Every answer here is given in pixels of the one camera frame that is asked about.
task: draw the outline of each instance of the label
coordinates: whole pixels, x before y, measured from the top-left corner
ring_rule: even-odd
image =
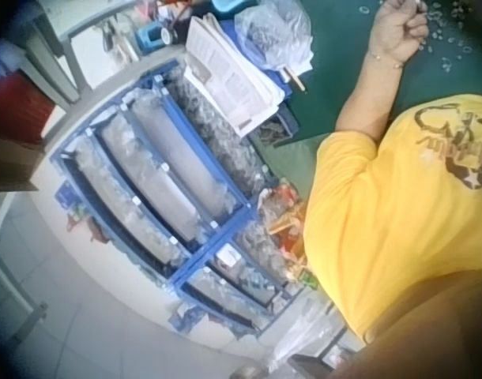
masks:
[[[224,265],[232,268],[241,259],[241,254],[239,254],[239,252],[234,249],[231,244],[228,243],[227,245],[222,247],[217,253],[217,258],[222,261]]]

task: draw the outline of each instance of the clear plastic bag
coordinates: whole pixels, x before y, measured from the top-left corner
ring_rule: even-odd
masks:
[[[296,322],[275,346],[268,361],[270,373],[284,365],[292,355],[333,332],[334,325],[329,320],[327,308],[325,299],[307,300]]]
[[[262,0],[234,21],[241,49],[261,69],[279,70],[310,57],[311,21],[298,0]]]
[[[105,205],[150,253],[164,264],[175,267],[186,260],[183,253],[132,202],[129,194],[111,176],[92,142],[85,137],[80,137],[77,142],[76,161]]]
[[[158,94],[138,89],[132,111],[141,121],[152,144],[205,206],[213,218],[231,214],[236,201],[227,186],[215,180],[190,144],[175,127]]]
[[[197,209],[153,160],[121,114],[104,128],[102,137],[130,180],[172,228],[187,241],[204,243],[205,231]]]
[[[256,151],[235,133],[213,105],[183,77],[185,63],[168,74],[167,85],[173,99],[183,110],[202,140],[248,197],[258,195],[267,187],[269,174]]]
[[[227,311],[250,320],[259,329],[269,323],[267,316],[250,306],[243,295],[238,294],[223,280],[219,280],[207,268],[199,270],[190,280],[190,284]]]
[[[280,249],[265,226],[252,221],[237,236],[236,241],[261,266],[275,275],[282,283],[287,281],[287,266]]]

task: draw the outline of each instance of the newspaper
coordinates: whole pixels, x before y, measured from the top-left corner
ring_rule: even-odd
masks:
[[[213,15],[193,17],[185,76],[241,137],[278,110],[284,92],[244,58]]]

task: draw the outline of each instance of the blue container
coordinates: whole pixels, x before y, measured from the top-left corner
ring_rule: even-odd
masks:
[[[137,45],[143,54],[149,54],[165,46],[165,43],[160,39],[160,30],[162,30],[162,24],[159,21],[154,21],[137,30]]]
[[[253,0],[213,0],[213,5],[219,12],[231,12],[234,8],[247,5],[246,3],[254,3]]]

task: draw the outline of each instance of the shelf compartment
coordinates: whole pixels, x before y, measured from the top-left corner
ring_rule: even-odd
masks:
[[[74,160],[112,215],[164,265],[178,268],[190,253],[170,235],[130,190],[95,138],[79,137]]]
[[[127,113],[135,116],[136,129],[145,135],[158,159],[168,164],[183,192],[209,223],[223,223],[242,203],[229,190],[222,178],[208,170],[201,157],[181,134],[182,119],[173,116],[162,95],[141,90]]]
[[[266,308],[250,301],[207,267],[197,270],[186,284],[200,292],[203,298],[218,304],[228,320],[232,319],[232,315],[237,315],[248,320],[255,329],[262,330],[273,318]]]
[[[196,250],[205,243],[211,227],[202,222],[194,204],[168,175],[166,165],[152,160],[153,155],[122,114],[97,126],[96,139],[145,206],[183,244]]]
[[[250,141],[235,133],[215,107],[183,77],[183,73],[183,66],[177,66],[156,76],[156,82],[170,105],[187,117],[186,127],[213,156],[232,185],[247,200],[257,197],[273,182],[269,168]]]
[[[158,285],[172,280],[176,271],[155,258],[140,242],[135,240],[124,225],[116,219],[111,210],[101,201],[88,179],[83,175],[72,156],[61,155],[55,161],[66,176],[67,181],[88,209],[88,213],[108,234],[111,242]]]
[[[260,270],[249,265],[231,243],[219,249],[208,262],[208,267],[246,298],[265,309],[268,309],[269,303],[277,294],[274,284],[266,279]]]
[[[233,246],[245,257],[248,263],[274,283],[283,292],[287,283],[284,258],[273,237],[258,220],[248,222],[233,238]]]

